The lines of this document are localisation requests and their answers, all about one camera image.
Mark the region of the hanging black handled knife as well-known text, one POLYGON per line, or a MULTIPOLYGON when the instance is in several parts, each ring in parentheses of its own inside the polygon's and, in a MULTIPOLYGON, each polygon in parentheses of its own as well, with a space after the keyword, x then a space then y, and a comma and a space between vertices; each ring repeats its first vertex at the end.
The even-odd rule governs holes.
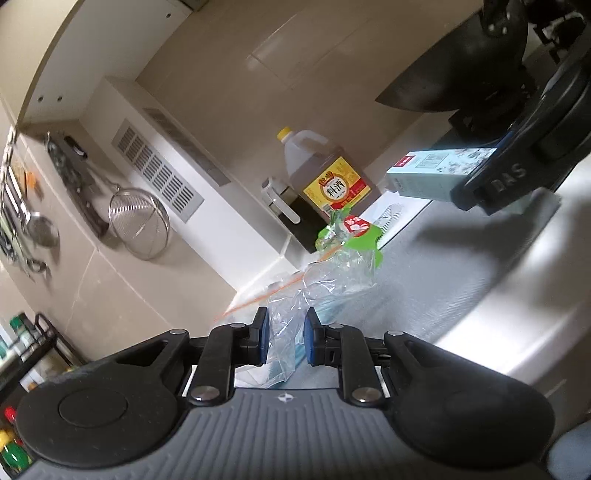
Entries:
POLYGON ((45 147, 50 160, 60 177, 69 197, 78 212, 97 238, 102 238, 109 224, 97 213, 92 204, 90 187, 95 184, 84 161, 87 153, 69 135, 48 131, 45 147))

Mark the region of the light blue carton box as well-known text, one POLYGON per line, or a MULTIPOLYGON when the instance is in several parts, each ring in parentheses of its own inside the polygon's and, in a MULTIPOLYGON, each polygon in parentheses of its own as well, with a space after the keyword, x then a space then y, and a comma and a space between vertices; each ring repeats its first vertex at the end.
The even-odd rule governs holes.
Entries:
POLYGON ((451 191, 496 148, 411 151, 387 171, 389 188, 401 196, 451 202, 451 191))

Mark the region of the grey wall vent grille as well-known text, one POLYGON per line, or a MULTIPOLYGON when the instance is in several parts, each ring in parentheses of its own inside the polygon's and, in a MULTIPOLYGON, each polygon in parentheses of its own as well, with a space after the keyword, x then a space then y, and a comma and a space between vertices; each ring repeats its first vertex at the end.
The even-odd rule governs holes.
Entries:
POLYGON ((183 223, 204 203, 204 198, 127 119, 122 121, 112 145, 183 223))

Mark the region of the dark soy sauce dispenser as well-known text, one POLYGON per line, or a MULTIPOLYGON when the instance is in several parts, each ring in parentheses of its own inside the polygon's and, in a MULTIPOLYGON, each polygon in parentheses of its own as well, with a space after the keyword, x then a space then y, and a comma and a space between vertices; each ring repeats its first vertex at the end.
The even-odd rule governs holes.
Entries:
POLYGON ((318 233, 327 222, 297 191, 283 180, 269 177, 262 183, 260 197, 308 253, 317 251, 318 233))

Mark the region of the grey fabric mat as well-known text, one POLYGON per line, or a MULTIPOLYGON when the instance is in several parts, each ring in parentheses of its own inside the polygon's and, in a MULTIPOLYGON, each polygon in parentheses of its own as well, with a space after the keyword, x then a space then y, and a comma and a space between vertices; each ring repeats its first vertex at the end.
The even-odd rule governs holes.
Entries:
MULTIPOLYGON (((369 336, 394 329, 440 338, 514 266, 557 212, 560 198, 541 189, 522 207, 488 216, 478 208, 464 212, 430 203, 384 246, 374 286, 318 317, 369 336)), ((286 382, 295 388, 317 384, 320 377, 304 373, 300 364, 286 382)), ((263 366, 239 368, 236 384, 260 388, 263 366)))

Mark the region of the steel mesh strainer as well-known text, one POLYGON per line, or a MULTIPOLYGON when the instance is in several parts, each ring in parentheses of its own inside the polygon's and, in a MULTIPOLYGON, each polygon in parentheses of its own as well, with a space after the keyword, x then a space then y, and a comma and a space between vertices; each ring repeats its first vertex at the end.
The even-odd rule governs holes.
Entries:
POLYGON ((108 220, 126 249, 144 261, 158 257, 168 246, 170 220, 160 200, 150 192, 111 181, 92 163, 89 169, 112 192, 108 220))

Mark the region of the hanging steel ladle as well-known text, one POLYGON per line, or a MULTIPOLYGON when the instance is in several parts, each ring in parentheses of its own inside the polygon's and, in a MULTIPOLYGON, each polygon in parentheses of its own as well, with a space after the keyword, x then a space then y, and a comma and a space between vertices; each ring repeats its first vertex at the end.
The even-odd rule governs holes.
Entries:
POLYGON ((6 170, 5 184, 22 232, 40 247, 48 249, 57 247, 60 243, 57 227, 48 217, 29 208, 11 167, 6 170))

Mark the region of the black wok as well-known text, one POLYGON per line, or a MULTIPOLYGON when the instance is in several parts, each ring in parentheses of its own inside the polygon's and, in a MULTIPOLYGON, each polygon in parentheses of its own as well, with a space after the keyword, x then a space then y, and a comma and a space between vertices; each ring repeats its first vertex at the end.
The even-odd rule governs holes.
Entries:
POLYGON ((485 1, 408 66, 376 101, 422 113, 463 108, 517 78, 527 37, 521 1, 485 1))

